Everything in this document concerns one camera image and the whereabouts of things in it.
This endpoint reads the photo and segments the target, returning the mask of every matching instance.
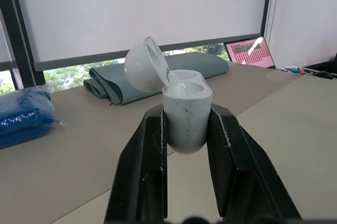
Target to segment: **blue cloth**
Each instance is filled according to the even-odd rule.
[[[32,87],[0,96],[0,149],[45,135],[55,109],[44,87]]]

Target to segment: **laptop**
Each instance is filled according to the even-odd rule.
[[[275,64],[264,37],[225,44],[231,62],[274,69]]]

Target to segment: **green foliage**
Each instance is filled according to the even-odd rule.
[[[224,60],[229,61],[226,49],[222,43],[207,46],[198,46],[186,48],[186,52],[202,52],[217,55]],[[164,56],[170,55],[171,51],[163,52]],[[83,80],[89,79],[89,69],[92,67],[105,66],[110,64],[117,64],[117,60],[96,62],[84,64],[79,66],[64,67],[56,70],[44,71],[46,83],[51,87],[51,91],[62,91],[69,88],[81,86]]]
[[[186,48],[187,52],[201,52],[201,53],[208,53],[208,54],[214,54],[222,59],[229,61],[229,57],[227,55],[227,51],[225,49],[224,44],[212,44],[212,45],[206,45],[206,46],[197,46],[197,47],[190,47]]]
[[[4,80],[0,79],[0,95],[4,95],[12,91],[15,91],[14,86],[9,83],[4,83]]]
[[[51,91],[62,91],[74,88],[83,84],[83,80],[89,79],[89,69],[92,67],[117,64],[117,60],[95,62],[79,66],[63,67],[56,70],[44,71],[46,83],[51,87]]]

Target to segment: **window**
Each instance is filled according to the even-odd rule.
[[[0,95],[15,91],[11,72],[9,70],[0,72]]]
[[[187,52],[201,52],[201,53],[207,53],[207,54],[214,54],[214,55],[221,57],[225,61],[230,60],[223,43],[205,45],[205,46],[197,46],[197,47],[189,47],[189,48],[185,48],[181,50],[173,50],[173,51],[167,51],[163,53],[164,55],[173,55],[173,54],[182,54],[182,53],[187,53]]]
[[[63,67],[55,70],[44,71],[46,84],[51,87],[51,91],[62,91],[83,84],[83,80],[89,79],[89,69],[110,64],[123,63],[124,59],[110,60],[105,62],[88,63],[78,66]]]
[[[182,54],[186,52],[202,52],[214,54],[221,57],[224,60],[229,61],[225,46],[223,43],[206,45],[206,46],[198,46],[198,47],[190,47],[182,50],[173,50],[163,52],[166,55],[173,54]],[[78,66],[71,67],[63,67],[61,69],[55,70],[46,70],[44,71],[44,77],[46,79],[46,84],[51,87],[51,91],[62,91],[70,88],[74,88],[77,86],[81,86],[83,84],[83,80],[89,79],[89,69],[92,67],[99,67],[110,64],[124,63],[125,58],[105,61],[105,62],[96,62],[83,64]]]

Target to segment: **rolled green mat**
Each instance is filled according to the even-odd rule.
[[[229,65],[222,58],[205,53],[185,53],[165,56],[170,70],[195,70],[204,78],[228,72]],[[124,64],[111,64],[89,70],[91,79],[83,85],[91,94],[110,100],[113,104],[126,104],[160,92],[147,93],[136,89],[126,78]]]

